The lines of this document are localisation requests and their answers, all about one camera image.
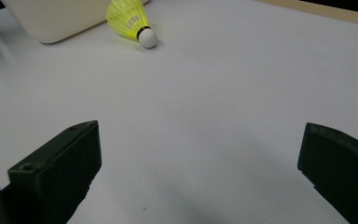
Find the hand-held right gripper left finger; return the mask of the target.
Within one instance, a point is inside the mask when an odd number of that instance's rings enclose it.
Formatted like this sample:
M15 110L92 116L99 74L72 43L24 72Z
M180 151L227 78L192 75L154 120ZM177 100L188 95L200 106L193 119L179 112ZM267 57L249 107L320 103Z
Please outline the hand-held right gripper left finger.
M65 129L8 169L4 201L13 224L66 224L102 166L96 120Z

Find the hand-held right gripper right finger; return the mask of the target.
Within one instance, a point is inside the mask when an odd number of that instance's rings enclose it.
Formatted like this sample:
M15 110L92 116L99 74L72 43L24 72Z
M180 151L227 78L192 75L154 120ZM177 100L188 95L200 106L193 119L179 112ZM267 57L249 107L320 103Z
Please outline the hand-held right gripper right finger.
M350 224L358 224L357 139L309 123L305 127L297 169Z

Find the white plastic bin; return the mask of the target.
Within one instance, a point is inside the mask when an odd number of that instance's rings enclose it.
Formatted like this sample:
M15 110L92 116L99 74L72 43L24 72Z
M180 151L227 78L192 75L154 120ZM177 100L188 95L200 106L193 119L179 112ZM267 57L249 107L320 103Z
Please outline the white plastic bin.
M55 43L106 20L112 0L1 0L25 31Z

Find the yellow shuttlecock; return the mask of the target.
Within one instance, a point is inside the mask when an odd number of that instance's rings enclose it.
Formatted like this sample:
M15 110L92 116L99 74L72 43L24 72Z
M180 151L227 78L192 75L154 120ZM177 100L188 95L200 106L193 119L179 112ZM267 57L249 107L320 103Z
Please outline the yellow shuttlecock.
M149 26L141 0L112 0L105 17L116 33L137 41L143 48L152 49L157 45L157 36Z

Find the wooden table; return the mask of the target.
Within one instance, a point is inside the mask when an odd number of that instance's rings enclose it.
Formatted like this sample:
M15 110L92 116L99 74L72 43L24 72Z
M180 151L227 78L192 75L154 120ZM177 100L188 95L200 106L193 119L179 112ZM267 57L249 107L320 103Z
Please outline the wooden table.
M278 7L291 8L294 10L303 11L319 16L324 16L339 21L347 21L347 22L358 24L357 11L318 5L318 4L304 2L300 0L255 0L255 1L271 4Z

